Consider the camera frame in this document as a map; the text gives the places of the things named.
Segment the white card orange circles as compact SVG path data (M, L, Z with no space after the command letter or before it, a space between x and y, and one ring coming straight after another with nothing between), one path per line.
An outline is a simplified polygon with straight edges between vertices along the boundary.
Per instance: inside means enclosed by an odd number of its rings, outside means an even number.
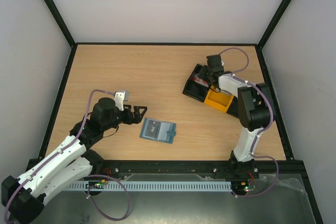
M199 84L203 84L203 85L208 85L208 83L206 82L206 81L204 81L203 79L201 79L200 77L198 77L198 76L195 76L194 78L193 78L193 80L194 80L194 82L196 82L196 83L199 83Z

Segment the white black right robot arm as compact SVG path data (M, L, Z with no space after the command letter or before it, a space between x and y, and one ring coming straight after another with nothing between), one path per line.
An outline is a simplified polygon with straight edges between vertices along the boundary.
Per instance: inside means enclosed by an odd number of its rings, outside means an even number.
M206 60L207 64L202 67L199 77L237 98L238 119L242 129L233 150L236 160L229 164L229 172L239 178L247 172L245 162L255 158L256 145L261 135L275 119L270 87L267 83L253 84L233 72L225 71L220 55L208 56Z

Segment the teal leather card holder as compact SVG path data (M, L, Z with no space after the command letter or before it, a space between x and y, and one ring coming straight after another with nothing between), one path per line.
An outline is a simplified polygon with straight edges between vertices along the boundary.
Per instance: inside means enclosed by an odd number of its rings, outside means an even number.
M145 118L140 132L140 138L151 141L172 144L176 136L176 124Z

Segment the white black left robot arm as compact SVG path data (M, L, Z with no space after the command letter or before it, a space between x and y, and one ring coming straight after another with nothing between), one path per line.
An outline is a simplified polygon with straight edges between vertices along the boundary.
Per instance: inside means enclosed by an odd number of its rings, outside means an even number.
M120 124L139 124L148 110L123 102L117 97L99 99L48 156L17 178L3 180L5 223L31 223L67 186L84 177L99 176L104 159L92 147L107 130L117 130Z

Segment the black vip card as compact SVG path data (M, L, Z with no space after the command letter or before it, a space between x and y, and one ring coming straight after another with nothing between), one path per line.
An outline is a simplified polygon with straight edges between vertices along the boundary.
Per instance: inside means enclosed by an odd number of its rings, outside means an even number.
M160 127L161 127L160 121L154 119L147 119L144 128L144 136L156 140L159 135Z

